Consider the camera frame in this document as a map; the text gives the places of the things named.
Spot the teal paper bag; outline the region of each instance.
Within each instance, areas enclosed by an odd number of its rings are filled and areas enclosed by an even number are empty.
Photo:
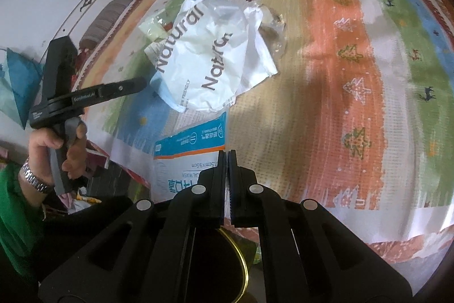
[[[0,51],[0,111],[22,128],[26,127],[42,74],[39,63],[9,48]]]

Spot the bed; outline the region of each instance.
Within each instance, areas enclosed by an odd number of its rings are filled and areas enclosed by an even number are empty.
[[[160,9],[171,21],[182,1],[133,0],[81,52],[74,88],[151,78],[137,26]],[[287,49],[231,107],[228,147],[283,198],[323,204],[418,291],[454,239],[454,0],[232,1],[282,14]],[[151,162],[166,122],[187,122],[152,92],[123,103],[86,112],[89,139],[147,183],[137,158]]]

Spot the circular icon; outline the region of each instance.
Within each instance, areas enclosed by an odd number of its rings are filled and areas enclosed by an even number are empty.
[[[196,134],[196,133],[192,133],[191,136],[190,136],[190,138],[189,138],[189,142],[190,142],[191,144],[195,144],[196,141],[197,141],[197,134]]]
[[[224,129],[222,128],[222,125],[219,125],[217,127],[217,136],[219,136],[220,138],[224,137]]]

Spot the silver screw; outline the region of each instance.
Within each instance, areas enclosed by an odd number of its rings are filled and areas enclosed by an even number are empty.
[[[249,191],[254,194],[260,194],[263,192],[263,186],[260,184],[254,184],[249,187]]]
[[[147,199],[142,199],[137,202],[136,207],[139,211],[146,211],[151,207],[151,202]]]
[[[204,187],[203,185],[194,185],[191,189],[191,191],[194,193],[194,194],[203,194],[205,193],[205,190],[207,188]]]
[[[308,199],[308,200],[304,201],[303,207],[305,209],[307,209],[308,211],[314,211],[314,210],[317,209],[318,204],[317,204],[317,202],[315,200]]]

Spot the silver watch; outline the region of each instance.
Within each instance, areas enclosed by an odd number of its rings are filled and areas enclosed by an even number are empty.
[[[51,193],[52,190],[54,189],[54,186],[43,183],[43,181],[40,178],[33,175],[28,165],[28,161],[29,159],[27,158],[26,162],[24,163],[21,169],[24,172],[26,182],[28,182],[31,186],[33,186],[36,189],[36,191],[40,193],[43,194]]]

